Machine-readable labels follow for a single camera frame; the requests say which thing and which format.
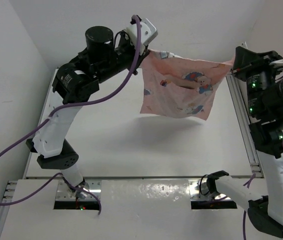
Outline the pink bunny print pillowcase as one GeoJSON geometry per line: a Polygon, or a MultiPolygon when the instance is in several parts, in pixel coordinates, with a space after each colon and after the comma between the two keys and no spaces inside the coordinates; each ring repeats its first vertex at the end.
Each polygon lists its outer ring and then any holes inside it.
{"type": "Polygon", "coordinates": [[[151,50],[142,61],[141,114],[207,120],[219,85],[233,67],[225,62],[189,59],[151,50]]]}

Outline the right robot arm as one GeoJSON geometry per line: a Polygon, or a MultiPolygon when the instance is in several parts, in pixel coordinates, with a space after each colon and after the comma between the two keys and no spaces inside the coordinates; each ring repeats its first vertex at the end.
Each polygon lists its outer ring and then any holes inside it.
{"type": "Polygon", "coordinates": [[[200,196],[225,195],[244,209],[261,233],[283,239],[283,57],[276,51],[235,49],[232,75],[246,83],[249,125],[267,187],[254,193],[221,170],[201,178],[200,196]]]}

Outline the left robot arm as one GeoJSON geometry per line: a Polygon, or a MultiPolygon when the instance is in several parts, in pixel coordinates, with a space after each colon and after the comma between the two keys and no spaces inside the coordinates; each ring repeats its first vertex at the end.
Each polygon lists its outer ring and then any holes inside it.
{"type": "Polygon", "coordinates": [[[157,29],[145,22],[132,24],[118,33],[105,26],[93,26],[85,32],[86,48],[58,68],[51,86],[51,112],[42,122],[42,128],[27,140],[27,145],[31,152],[38,154],[39,166],[60,170],[73,192],[86,186],[77,166],[79,155],[66,140],[75,116],[82,107],[117,95],[131,76],[137,75],[137,68],[149,54],[148,46],[157,35],[157,29]],[[116,90],[100,99],[89,100],[99,91],[100,84],[125,69],[128,74],[116,90]]]}

